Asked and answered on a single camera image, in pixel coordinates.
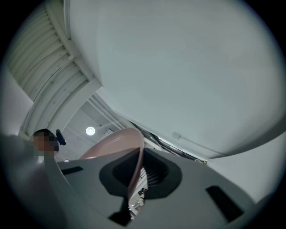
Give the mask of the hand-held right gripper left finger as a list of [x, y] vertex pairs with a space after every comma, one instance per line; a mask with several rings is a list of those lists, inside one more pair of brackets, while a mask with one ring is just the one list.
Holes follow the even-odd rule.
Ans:
[[142, 167], [138, 148], [60, 163], [47, 154], [44, 162], [64, 229], [138, 228], [128, 204]]

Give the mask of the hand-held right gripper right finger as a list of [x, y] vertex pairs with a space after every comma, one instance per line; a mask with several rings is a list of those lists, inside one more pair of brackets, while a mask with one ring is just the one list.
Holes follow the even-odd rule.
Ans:
[[245, 191], [205, 164], [145, 149], [143, 166], [159, 182], [148, 187], [134, 229], [217, 229], [254, 206]]

